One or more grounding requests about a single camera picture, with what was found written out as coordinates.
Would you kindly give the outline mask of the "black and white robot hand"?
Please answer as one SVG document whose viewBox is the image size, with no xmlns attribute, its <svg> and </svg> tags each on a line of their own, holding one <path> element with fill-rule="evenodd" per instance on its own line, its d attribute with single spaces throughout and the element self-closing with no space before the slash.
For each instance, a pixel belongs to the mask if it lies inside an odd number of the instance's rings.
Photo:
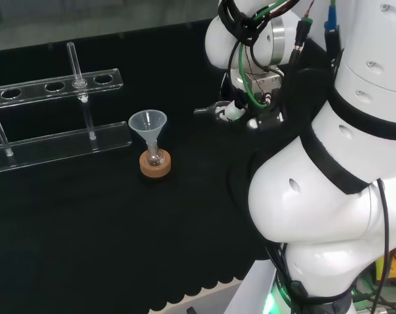
<svg viewBox="0 0 396 314">
<path fill-rule="evenodd" d="M 215 103 L 215 118 L 227 124 L 244 123 L 251 132 L 276 128 L 283 124 L 285 113 L 277 104 L 279 89 L 258 92 L 254 95 L 260 103 L 255 105 L 245 91 L 237 70 L 225 73 L 220 88 L 220 98 Z"/>
</svg>

